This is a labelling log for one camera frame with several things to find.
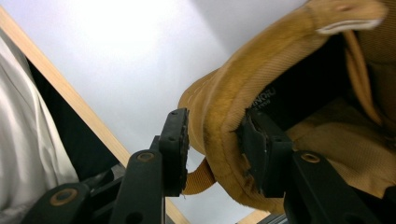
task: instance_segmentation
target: tan strap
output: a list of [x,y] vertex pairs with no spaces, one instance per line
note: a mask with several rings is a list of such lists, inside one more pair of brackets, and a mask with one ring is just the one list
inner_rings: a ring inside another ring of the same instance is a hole
[[367,116],[376,124],[382,125],[382,119],[375,109],[369,74],[358,39],[353,31],[344,32],[344,38],[347,43],[346,66],[349,71],[352,88]]
[[183,190],[183,194],[197,194],[210,188],[216,183],[216,179],[213,176],[212,170],[210,169],[209,163],[204,158],[198,168],[187,175],[186,188]]

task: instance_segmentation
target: white fabric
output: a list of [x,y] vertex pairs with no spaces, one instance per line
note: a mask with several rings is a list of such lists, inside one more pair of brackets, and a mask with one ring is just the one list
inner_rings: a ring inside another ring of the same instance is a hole
[[23,54],[0,30],[0,215],[78,177]]

